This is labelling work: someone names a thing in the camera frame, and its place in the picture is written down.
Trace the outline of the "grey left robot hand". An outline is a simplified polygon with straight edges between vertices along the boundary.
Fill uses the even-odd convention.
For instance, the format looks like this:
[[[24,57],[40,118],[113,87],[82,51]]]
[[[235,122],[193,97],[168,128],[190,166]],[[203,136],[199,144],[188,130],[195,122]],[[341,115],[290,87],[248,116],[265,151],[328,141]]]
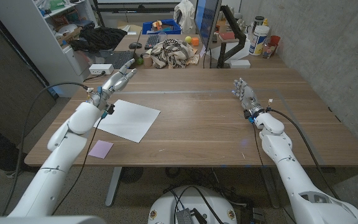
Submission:
[[[135,59],[132,58],[126,62],[118,72],[110,76],[103,85],[99,86],[96,91],[91,92],[87,103],[91,103],[96,106],[99,110],[104,110],[107,106],[108,99],[114,92],[122,91],[129,80],[137,73],[137,69],[134,68],[129,73],[126,73],[126,70],[135,62]]]

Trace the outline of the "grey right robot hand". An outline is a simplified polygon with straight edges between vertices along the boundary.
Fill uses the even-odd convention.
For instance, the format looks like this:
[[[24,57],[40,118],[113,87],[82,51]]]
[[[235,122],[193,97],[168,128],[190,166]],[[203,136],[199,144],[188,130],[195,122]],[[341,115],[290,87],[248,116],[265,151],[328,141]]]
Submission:
[[[256,118],[259,114],[265,113],[265,109],[260,105],[253,89],[245,80],[242,78],[234,80],[234,88],[232,93],[241,101],[246,119]]]

